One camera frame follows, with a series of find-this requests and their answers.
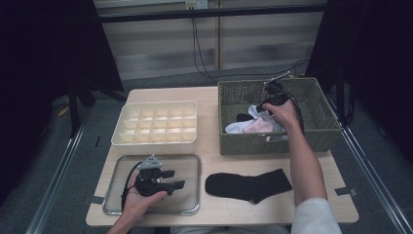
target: person's left hand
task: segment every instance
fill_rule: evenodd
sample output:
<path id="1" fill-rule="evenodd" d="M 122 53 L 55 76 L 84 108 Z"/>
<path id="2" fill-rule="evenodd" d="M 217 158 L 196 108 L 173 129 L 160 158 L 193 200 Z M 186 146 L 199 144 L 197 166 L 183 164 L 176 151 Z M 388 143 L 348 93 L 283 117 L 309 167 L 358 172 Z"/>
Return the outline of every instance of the person's left hand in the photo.
<path id="1" fill-rule="evenodd" d="M 143 217 L 148 208 L 168 196 L 166 191 L 155 193 L 150 197 L 143 197 L 134 187 L 137 175 L 133 175 L 128 185 L 130 188 L 122 215 L 108 233 L 127 233 Z"/>

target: sleeve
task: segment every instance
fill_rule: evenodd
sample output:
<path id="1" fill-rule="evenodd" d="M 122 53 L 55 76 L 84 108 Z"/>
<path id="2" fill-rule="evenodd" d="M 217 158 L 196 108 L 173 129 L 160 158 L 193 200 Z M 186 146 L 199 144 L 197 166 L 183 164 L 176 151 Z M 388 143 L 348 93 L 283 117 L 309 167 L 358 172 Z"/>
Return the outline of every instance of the sleeve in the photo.
<path id="1" fill-rule="evenodd" d="M 295 209 L 291 234 L 301 233 L 341 233 L 327 200 L 310 198 L 298 205 Z"/>

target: metal tray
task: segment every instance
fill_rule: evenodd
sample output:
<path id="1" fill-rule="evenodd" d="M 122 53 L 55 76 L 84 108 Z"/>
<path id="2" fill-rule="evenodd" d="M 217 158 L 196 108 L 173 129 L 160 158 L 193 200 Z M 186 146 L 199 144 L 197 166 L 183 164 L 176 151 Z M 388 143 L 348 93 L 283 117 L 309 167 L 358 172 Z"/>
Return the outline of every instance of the metal tray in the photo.
<path id="1" fill-rule="evenodd" d="M 131 168 L 150 155 L 128 155 L 120 158 L 115 166 L 109 189 L 103 204 L 107 215 L 120 215 L 121 195 Z M 160 215 L 193 215 L 199 208 L 201 160 L 198 155 L 155 155 L 162 162 L 161 170 L 175 170 L 172 178 L 162 178 L 162 182 L 185 180 L 182 189 L 151 206 L 147 213 Z"/>

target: table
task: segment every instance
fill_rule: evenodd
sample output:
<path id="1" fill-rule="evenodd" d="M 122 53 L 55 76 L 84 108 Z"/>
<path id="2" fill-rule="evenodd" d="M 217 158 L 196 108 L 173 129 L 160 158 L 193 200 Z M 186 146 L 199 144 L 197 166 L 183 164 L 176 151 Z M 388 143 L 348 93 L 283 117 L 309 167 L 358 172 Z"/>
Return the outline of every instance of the table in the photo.
<path id="1" fill-rule="evenodd" d="M 205 181 L 211 174 L 231 173 L 242 176 L 258 176 L 282 168 L 290 178 L 288 153 L 272 155 L 221 156 L 219 153 L 218 88 L 171 88 L 133 90 L 127 103 L 193 100 L 198 104 L 198 135 L 196 154 L 201 158 L 201 196 L 198 212 L 191 216 L 147 214 L 139 226 L 182 225 L 253 225 L 288 224 L 294 217 L 293 191 L 272 196 L 257 205 L 249 202 L 213 197 L 205 192 Z M 338 196 L 334 189 L 345 187 L 330 151 L 317 152 L 324 182 L 335 217 L 340 223 L 358 220 L 358 212 L 349 194 Z M 123 155 L 111 146 L 103 166 L 94 196 L 104 197 L 117 160 Z M 107 215 L 102 205 L 91 204 L 86 222 L 90 226 L 113 225 L 117 216 Z"/>

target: wicker basket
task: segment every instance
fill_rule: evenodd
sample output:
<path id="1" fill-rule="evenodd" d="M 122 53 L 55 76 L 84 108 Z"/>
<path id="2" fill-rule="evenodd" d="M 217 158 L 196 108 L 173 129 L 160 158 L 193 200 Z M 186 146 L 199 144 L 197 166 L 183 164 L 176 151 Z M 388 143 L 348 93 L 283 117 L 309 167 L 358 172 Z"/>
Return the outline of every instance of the wicker basket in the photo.
<path id="1" fill-rule="evenodd" d="M 268 97 L 265 80 L 225 81 L 218 83 L 219 142 L 221 155 L 267 154 L 288 152 L 286 132 L 266 134 L 227 134 L 225 127 L 237 121 L 237 115 L 247 113 L 252 104 Z M 305 137 L 315 151 L 327 151 L 341 134 L 340 125 L 325 99 L 316 78 L 283 79 L 284 89 L 293 94 L 301 108 Z"/>

